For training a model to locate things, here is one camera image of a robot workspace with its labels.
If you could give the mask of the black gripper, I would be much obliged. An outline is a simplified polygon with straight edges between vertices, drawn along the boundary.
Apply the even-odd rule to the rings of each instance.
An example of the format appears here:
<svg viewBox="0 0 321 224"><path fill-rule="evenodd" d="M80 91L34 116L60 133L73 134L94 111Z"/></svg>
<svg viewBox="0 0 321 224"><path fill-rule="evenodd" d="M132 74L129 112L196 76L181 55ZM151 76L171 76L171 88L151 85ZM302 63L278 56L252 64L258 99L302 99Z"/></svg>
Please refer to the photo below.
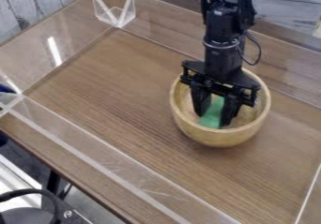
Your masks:
<svg viewBox="0 0 321 224"><path fill-rule="evenodd" d="M228 126L242 105L254 106L260 84L242 70L244 38L232 42L207 42L204 60L181 63L180 83L189 87L193 112L201 116L211 104L211 94L224 98L220 126Z"/></svg>

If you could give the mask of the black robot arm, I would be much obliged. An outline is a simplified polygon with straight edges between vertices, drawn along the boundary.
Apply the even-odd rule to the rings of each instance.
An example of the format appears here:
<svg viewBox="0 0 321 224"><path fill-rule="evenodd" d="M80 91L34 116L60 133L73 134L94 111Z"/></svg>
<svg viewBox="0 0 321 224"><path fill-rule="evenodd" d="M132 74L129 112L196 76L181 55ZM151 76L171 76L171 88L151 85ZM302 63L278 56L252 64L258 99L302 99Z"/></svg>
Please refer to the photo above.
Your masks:
<svg viewBox="0 0 321 224"><path fill-rule="evenodd" d="M244 73L244 44L254 25L251 0L196 0L200 4L205 32L201 39L204 59L181 62L180 83L189 87L192 110L204 116L211 97L223 98L218 126L231 124L242 106L254 106L260 89L258 81Z"/></svg>

